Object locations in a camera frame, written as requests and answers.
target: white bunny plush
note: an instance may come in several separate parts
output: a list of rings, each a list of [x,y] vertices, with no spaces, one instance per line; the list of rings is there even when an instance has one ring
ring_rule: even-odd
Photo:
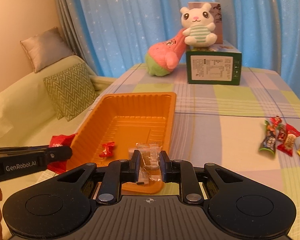
[[[204,3],[201,8],[189,10],[182,7],[181,24],[187,28],[183,31],[186,36],[185,43],[193,47],[209,47],[217,41],[217,35],[211,33],[216,25],[213,16],[210,14],[210,3]]]

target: orange plastic tray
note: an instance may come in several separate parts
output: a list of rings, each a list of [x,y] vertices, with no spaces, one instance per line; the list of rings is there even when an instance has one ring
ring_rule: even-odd
[[[169,152],[176,94],[126,93],[104,95],[84,121],[72,141],[73,155],[67,170],[94,162],[107,166],[111,161],[129,159],[129,148],[136,143],[162,142],[162,150]],[[102,144],[114,141],[114,156],[100,158]],[[126,183],[123,190],[154,194],[163,182],[148,185]]]

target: plush toy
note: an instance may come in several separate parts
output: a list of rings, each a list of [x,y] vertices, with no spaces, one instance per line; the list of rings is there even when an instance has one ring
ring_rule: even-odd
[[[210,3],[204,3],[201,8],[191,10],[187,7],[181,8],[181,24],[187,28],[183,31],[186,44],[193,47],[208,47],[217,41],[217,35],[211,33],[216,25],[209,12],[210,9]]]
[[[150,75],[165,76],[175,69],[186,50],[183,31],[181,29],[171,40],[156,43],[149,48],[145,60]]]

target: box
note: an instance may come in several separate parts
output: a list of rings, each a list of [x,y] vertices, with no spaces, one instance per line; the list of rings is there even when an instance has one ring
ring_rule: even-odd
[[[129,159],[129,149],[136,143],[161,142],[162,150],[169,153],[176,98],[173,92],[104,95],[71,143],[67,170],[88,162],[102,167],[111,161]],[[111,141],[115,142],[114,156],[99,157],[102,144]],[[155,194],[162,187],[162,181],[122,185],[123,190],[143,194]]]
[[[188,2],[188,8],[191,10],[193,8],[201,8],[202,5],[206,2]],[[216,44],[222,44],[223,43],[223,37],[222,37],[222,15],[221,15],[221,5],[218,2],[208,2],[211,4],[210,13],[214,18],[214,24],[216,25],[216,28],[212,33],[218,36]]]
[[[239,85],[242,54],[229,42],[186,52],[189,84]]]

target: red snack bag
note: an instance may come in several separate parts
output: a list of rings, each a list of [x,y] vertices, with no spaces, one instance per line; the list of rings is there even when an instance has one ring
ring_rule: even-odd
[[[292,125],[286,124],[287,137],[284,143],[280,144],[277,149],[292,156],[292,148],[296,138],[300,136],[300,132]]]
[[[108,143],[104,143],[102,145],[102,147],[104,148],[104,150],[102,151],[101,154],[99,154],[99,157],[112,157],[113,156],[113,148],[114,148],[114,142],[108,142]]]
[[[52,136],[49,147],[70,146],[76,134]],[[66,172],[67,161],[53,162],[48,164],[48,170],[57,174]]]

